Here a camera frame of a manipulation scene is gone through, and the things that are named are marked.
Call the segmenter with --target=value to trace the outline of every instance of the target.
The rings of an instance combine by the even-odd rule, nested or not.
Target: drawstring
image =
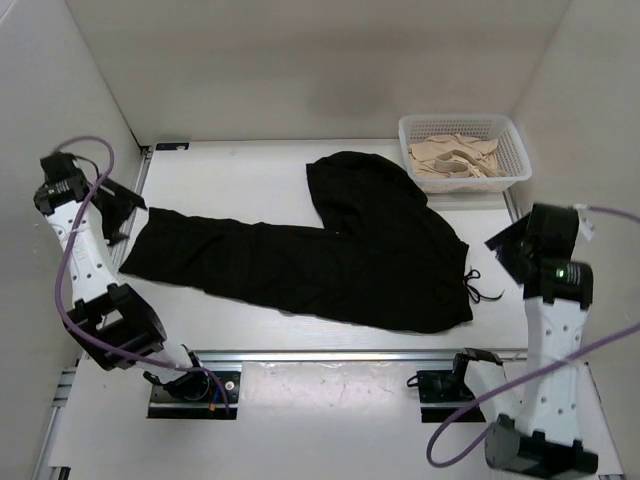
[[[469,284],[469,280],[477,280],[481,276],[482,275],[478,270],[471,267],[471,270],[469,270],[469,273],[467,273],[464,277],[462,277],[462,283],[464,283],[464,286],[467,288],[467,292],[469,292],[469,297],[471,298],[471,301],[473,303],[478,304],[482,300],[485,300],[487,302],[495,302],[497,300],[500,300],[504,295],[504,290],[497,297],[487,297],[485,295],[482,295],[476,287]]]

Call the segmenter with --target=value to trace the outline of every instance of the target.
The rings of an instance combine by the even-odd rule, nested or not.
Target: white plastic basket
[[[427,193],[502,192],[531,177],[531,163],[513,122],[504,115],[408,115],[399,122],[402,159],[409,177]],[[498,139],[496,157],[507,177],[425,178],[413,170],[409,145],[433,135],[459,133],[482,140]]]

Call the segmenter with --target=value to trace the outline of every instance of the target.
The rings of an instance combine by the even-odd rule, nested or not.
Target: black pants
[[[468,246],[404,170],[341,152],[307,165],[307,179],[324,229],[151,208],[120,271],[389,330],[434,333],[472,319]]]

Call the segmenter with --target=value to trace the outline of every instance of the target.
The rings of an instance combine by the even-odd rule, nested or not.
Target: white wall
[[[143,144],[389,138],[508,113],[568,0],[67,0]]]
[[[38,160],[71,136],[103,135],[131,183],[139,153],[62,1],[0,0],[0,17],[0,478],[22,480],[78,353],[53,304],[60,248],[32,203]]]
[[[574,0],[514,111],[533,162],[518,196],[640,213],[640,2]],[[640,228],[594,215],[577,251],[595,272],[585,341],[640,321]],[[640,349],[636,336],[590,358],[621,460],[640,478]]]

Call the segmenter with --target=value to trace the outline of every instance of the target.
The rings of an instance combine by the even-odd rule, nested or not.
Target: beige cloth
[[[498,140],[436,135],[409,145],[413,171],[427,178],[504,177],[498,168]]]

